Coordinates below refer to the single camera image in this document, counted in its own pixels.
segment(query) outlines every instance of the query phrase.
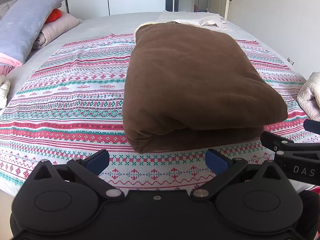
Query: bed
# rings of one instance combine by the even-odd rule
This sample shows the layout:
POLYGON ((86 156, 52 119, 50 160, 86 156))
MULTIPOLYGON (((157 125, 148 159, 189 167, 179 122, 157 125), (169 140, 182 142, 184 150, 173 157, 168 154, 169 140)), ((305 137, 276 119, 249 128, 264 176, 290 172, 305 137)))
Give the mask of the bed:
MULTIPOLYGON (((206 148, 139 155, 122 127, 121 106, 133 32, 153 22, 159 13, 133 13, 83 21, 32 54, 7 78, 9 104, 0 117, 0 190, 16 195, 41 159, 64 164, 100 149, 110 153, 110 165, 99 177, 125 193, 130 189, 186 189, 212 179, 204 163, 206 148)), ((228 22, 228 33, 288 106, 289 118, 265 130, 295 142, 319 142, 303 129, 306 114, 296 98, 303 81, 286 61, 241 28, 228 22)), ((229 158, 250 163, 272 159, 259 138, 214 147, 229 158)), ((310 185, 292 182, 296 189, 310 185)))

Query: brown blanket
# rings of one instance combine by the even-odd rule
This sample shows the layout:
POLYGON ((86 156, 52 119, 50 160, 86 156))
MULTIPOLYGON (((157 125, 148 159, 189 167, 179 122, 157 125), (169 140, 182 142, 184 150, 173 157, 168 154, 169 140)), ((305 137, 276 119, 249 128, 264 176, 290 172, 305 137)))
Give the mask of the brown blanket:
POLYGON ((287 117, 281 96, 229 35, 173 23, 137 31, 123 104, 135 151, 236 143, 287 117))

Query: electrical outlet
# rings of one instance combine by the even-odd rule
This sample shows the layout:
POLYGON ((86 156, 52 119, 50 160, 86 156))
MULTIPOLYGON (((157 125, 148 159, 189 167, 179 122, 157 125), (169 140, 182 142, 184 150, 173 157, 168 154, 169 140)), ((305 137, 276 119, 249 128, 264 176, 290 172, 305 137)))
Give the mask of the electrical outlet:
POLYGON ((287 61, 293 66, 294 61, 292 59, 288 58, 287 61))

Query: metal screw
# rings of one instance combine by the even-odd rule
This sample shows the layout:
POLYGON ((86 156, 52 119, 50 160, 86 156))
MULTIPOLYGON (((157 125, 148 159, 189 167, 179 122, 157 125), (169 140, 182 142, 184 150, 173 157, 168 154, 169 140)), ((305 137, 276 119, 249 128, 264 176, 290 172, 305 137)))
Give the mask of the metal screw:
POLYGON ((205 189, 199 188, 193 192, 193 195, 196 197, 207 197, 209 196, 209 192, 205 189))
POLYGON ((161 199, 161 196, 160 196, 160 195, 154 195, 154 196, 153 196, 153 199, 154 199, 154 200, 160 200, 160 199, 161 199))
POLYGON ((106 191, 106 196, 108 197, 119 197, 121 196, 122 191, 117 188, 108 189, 106 191))

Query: patterned bedspread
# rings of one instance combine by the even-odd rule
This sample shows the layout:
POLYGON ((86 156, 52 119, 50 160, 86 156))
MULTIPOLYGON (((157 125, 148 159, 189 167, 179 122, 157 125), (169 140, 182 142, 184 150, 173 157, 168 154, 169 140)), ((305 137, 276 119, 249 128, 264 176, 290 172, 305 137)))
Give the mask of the patterned bedspread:
MULTIPOLYGON (((296 142, 319 141, 303 129, 307 116, 296 101, 302 82, 294 71, 257 41, 237 42, 288 106, 289 118, 265 129, 296 142)), ((16 194, 41 159, 62 164, 100 149, 110 153, 100 178, 124 192, 191 190, 215 176, 204 163, 206 149, 139 155, 128 144, 121 107, 133 48, 132 34, 111 34, 65 44, 39 67, 1 116, 0 189, 16 194)), ((251 163, 273 158, 259 139, 215 149, 251 163)))

